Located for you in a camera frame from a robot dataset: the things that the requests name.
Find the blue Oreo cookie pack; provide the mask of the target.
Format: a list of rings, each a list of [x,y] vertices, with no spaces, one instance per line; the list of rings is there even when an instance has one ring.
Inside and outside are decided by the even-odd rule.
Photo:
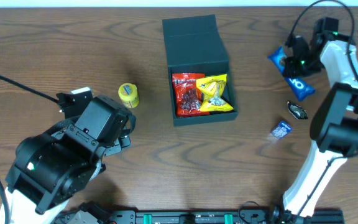
[[[279,47],[273,54],[269,55],[267,58],[273,62],[273,64],[278,68],[281,75],[283,75],[285,68],[283,63],[286,57],[287,55],[285,54],[283,47]],[[294,92],[298,101],[303,101],[307,97],[313,95],[316,91],[311,85],[309,85],[301,78],[283,78]]]

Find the red Hacks candy bag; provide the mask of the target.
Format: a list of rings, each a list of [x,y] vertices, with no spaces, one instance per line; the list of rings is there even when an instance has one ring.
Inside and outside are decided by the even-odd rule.
[[[192,116],[206,116],[209,112],[202,112],[202,92],[196,87],[197,79],[204,78],[203,73],[174,73],[172,84],[175,90],[177,112],[180,118]]]

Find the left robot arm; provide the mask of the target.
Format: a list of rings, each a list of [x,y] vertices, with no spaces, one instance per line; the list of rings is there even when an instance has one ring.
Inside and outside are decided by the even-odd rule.
[[[103,158],[131,145],[136,117],[125,106],[88,87],[57,98],[64,120],[16,149],[0,223],[53,223],[69,199],[105,171]]]

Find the yellow Hacks candy bag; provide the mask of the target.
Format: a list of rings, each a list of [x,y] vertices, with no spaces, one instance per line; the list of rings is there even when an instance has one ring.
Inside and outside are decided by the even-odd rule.
[[[196,80],[196,87],[204,95],[200,107],[201,112],[228,112],[234,108],[223,98],[223,92],[227,83],[227,75],[215,75]]]

